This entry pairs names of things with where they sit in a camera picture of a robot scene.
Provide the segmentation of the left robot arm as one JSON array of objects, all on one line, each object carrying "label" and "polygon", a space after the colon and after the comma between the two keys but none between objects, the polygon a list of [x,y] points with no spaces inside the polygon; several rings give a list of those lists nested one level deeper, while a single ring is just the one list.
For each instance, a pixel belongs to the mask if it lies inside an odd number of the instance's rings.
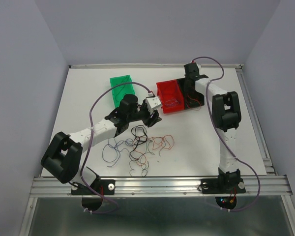
[{"label": "left robot arm", "polygon": [[161,121],[157,111],[161,106],[160,98],[155,95],[139,104],[137,96],[126,94],[119,106],[100,122],[75,133],[57,133],[41,159],[41,166],[61,183],[78,183],[88,193],[96,193],[99,176],[81,163],[82,154],[89,154],[91,147],[117,137],[131,122],[142,121],[146,127],[152,127]]}]

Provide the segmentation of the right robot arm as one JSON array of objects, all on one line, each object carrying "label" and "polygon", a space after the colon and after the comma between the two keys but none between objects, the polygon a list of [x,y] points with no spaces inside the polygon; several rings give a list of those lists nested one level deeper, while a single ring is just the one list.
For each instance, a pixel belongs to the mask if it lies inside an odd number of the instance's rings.
[{"label": "right robot arm", "polygon": [[198,92],[206,98],[209,117],[220,143],[218,176],[201,180],[199,190],[204,194],[226,194],[238,188],[242,181],[233,149],[236,130],[241,122],[239,97],[235,91],[226,91],[201,75],[195,62],[184,65],[184,93]]}]

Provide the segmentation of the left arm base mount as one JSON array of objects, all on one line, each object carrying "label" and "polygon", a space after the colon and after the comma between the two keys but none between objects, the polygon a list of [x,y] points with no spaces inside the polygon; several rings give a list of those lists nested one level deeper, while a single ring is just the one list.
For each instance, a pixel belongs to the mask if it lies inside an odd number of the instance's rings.
[{"label": "left arm base mount", "polygon": [[[94,194],[89,188],[80,183],[73,183],[70,194],[73,196],[88,196]],[[115,193],[116,181],[114,179],[96,179],[90,187],[97,193],[104,196],[111,196]]]}]

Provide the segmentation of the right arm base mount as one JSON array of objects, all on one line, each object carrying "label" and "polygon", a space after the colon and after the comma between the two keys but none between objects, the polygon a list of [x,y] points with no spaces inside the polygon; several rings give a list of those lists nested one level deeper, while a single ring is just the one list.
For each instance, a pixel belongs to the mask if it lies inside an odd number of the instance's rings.
[{"label": "right arm base mount", "polygon": [[239,184],[243,182],[240,180],[223,181],[218,178],[203,178],[200,180],[198,190],[203,194],[243,194],[246,193],[245,187],[240,188]]}]

